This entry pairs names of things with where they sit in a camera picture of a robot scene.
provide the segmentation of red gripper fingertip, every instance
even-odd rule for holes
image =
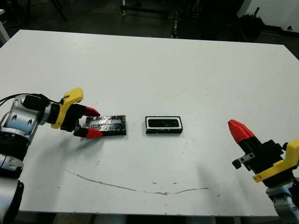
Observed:
[[[230,120],[228,122],[228,127],[237,144],[243,139],[255,137],[255,135],[244,124],[236,120]]]
[[[97,117],[100,116],[100,113],[97,112],[96,109],[87,106],[83,115],[87,117]]]
[[[96,139],[102,137],[104,134],[97,129],[89,128],[88,134],[85,136],[87,139]]]

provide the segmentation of white table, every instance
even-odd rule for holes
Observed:
[[[4,13],[3,9],[0,9],[0,15]],[[6,30],[4,29],[4,26],[2,25],[2,23],[0,22],[0,41],[4,44],[9,40],[9,36],[6,32]]]
[[[299,62],[284,46],[21,30],[0,62],[1,97],[59,100],[80,86],[81,104],[128,123],[127,136],[98,140],[40,126],[21,210],[276,216],[266,187],[231,164],[243,152],[227,122],[263,142],[298,137]],[[147,115],[181,116],[183,133],[146,135]]]

